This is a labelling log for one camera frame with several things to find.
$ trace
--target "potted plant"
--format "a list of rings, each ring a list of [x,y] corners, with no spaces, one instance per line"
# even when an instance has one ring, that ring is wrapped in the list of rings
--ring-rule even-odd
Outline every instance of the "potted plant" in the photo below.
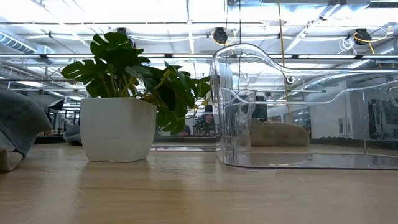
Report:
[[[171,134],[185,127],[188,108],[206,99],[209,77],[190,78],[181,66],[145,66],[124,34],[94,35],[92,60],[67,65],[61,74],[86,85],[92,98],[81,101],[81,141],[90,161],[131,162],[144,159],[152,145],[155,126]]]

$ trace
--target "transparent plastic container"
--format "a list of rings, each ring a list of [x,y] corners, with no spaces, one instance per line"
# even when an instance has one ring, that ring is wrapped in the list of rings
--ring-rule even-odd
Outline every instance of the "transparent plastic container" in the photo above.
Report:
[[[220,159],[247,168],[398,169],[398,70],[377,65],[291,69],[254,45],[219,50],[210,75]]]

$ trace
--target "white square planter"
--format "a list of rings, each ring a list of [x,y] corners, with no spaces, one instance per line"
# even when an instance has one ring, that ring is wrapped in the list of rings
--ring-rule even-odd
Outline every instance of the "white square planter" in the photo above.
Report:
[[[80,134],[89,161],[145,159],[154,140],[156,106],[135,98],[81,101]]]

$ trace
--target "wooden table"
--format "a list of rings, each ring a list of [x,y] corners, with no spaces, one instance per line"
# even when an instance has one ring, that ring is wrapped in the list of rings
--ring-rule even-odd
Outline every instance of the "wooden table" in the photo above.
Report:
[[[215,152],[88,162],[82,148],[35,146],[0,174],[0,223],[397,223],[398,172],[234,170]]]

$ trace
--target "gray pillow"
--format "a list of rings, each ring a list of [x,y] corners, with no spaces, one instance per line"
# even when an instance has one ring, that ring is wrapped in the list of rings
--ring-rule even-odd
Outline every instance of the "gray pillow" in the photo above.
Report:
[[[37,133],[51,130],[43,109],[28,97],[0,87],[0,147],[26,156]]]

